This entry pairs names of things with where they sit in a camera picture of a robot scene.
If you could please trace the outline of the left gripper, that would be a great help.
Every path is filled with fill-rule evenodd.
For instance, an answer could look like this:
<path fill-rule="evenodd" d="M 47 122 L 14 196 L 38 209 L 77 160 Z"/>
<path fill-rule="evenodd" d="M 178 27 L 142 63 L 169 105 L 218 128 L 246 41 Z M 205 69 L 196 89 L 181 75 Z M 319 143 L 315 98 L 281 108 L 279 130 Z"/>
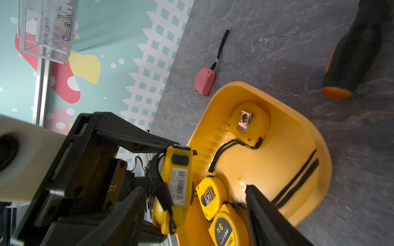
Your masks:
<path fill-rule="evenodd" d="M 156 136 L 111 112 L 80 114 L 34 194 L 11 238 L 13 246 L 84 246 L 118 199 L 127 164 L 122 147 L 133 153 L 159 153 L 178 143 Z M 168 235 L 140 221 L 133 245 L 160 244 Z"/>

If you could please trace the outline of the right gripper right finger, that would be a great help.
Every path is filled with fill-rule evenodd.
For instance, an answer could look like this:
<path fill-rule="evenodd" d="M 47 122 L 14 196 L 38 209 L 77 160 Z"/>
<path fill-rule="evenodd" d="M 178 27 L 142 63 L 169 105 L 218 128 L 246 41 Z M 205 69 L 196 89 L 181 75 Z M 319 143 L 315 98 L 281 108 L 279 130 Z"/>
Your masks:
<path fill-rule="evenodd" d="M 246 186 L 250 237 L 254 246 L 311 246 L 254 185 Z"/>

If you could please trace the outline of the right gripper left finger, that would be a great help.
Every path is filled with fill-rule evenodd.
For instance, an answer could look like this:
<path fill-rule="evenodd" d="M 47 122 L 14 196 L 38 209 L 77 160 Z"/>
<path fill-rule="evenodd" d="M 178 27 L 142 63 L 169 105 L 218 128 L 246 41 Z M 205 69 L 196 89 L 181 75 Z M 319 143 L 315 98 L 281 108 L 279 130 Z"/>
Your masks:
<path fill-rule="evenodd" d="M 144 221 L 146 191 L 135 188 L 78 246 L 137 246 Z"/>

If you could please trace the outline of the yellow tape measure with barcode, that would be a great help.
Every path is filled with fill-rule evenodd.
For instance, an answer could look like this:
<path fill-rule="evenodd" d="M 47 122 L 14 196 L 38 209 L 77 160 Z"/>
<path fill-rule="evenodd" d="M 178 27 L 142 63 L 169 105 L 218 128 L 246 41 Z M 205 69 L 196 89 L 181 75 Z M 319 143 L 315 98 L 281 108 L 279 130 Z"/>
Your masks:
<path fill-rule="evenodd" d="M 197 152 L 173 145 L 157 153 L 149 165 L 151 193 L 155 197 L 152 223 L 164 235 L 183 226 L 195 196 L 192 160 Z"/>

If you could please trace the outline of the yellow storage tray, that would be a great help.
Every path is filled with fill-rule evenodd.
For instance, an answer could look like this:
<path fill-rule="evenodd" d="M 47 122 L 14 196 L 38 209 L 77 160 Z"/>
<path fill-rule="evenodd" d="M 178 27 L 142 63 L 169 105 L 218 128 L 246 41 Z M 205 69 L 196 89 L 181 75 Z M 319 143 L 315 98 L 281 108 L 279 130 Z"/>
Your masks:
<path fill-rule="evenodd" d="M 268 113 L 270 126 L 264 141 L 257 150 L 240 145 L 229 148 L 209 173 L 218 148 L 234 138 L 226 131 L 227 124 L 244 103 L 256 104 Z M 196 188 L 212 175 L 223 182 L 230 203 L 246 207 L 246 186 L 254 185 L 295 228 L 322 202 L 330 185 L 332 162 L 317 128 L 292 108 L 246 83 L 230 83 L 212 97 L 188 145 L 198 152 L 192 161 Z M 253 246 L 247 207 L 235 211 L 246 225 L 249 246 Z M 206 220 L 195 201 L 178 231 L 178 244 L 215 246 L 208 231 L 212 221 Z"/>

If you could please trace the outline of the yellow tape measure with clip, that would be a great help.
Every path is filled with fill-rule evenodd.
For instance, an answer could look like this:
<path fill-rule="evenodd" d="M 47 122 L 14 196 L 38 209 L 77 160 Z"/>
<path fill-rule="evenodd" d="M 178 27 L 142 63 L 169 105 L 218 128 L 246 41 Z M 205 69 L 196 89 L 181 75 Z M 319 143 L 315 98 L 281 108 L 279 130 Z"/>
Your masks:
<path fill-rule="evenodd" d="M 233 146 L 240 145 L 252 150 L 259 149 L 269 126 L 269 115 L 261 107 L 252 103 L 239 105 L 232 113 L 226 128 L 226 131 L 231 133 L 234 138 L 218 148 L 208 172 L 213 173 L 215 171 L 220 156 Z"/>

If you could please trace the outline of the pink tape measure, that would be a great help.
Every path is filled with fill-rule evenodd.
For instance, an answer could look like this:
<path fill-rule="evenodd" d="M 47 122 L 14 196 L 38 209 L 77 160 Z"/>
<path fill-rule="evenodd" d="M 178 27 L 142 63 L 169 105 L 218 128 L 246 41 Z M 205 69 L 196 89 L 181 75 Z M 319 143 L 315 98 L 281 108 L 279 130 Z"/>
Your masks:
<path fill-rule="evenodd" d="M 230 30 L 227 29 L 225 34 L 223 35 L 220 47 L 218 49 L 218 54 L 216 56 L 216 59 L 212 66 L 210 68 L 202 68 L 196 76 L 195 79 L 195 90 L 199 92 L 203 96 L 208 96 L 209 92 L 212 88 L 213 82 L 215 80 L 215 68 L 217 64 L 219 63 L 224 44 L 227 40 L 227 37 L 229 36 Z"/>

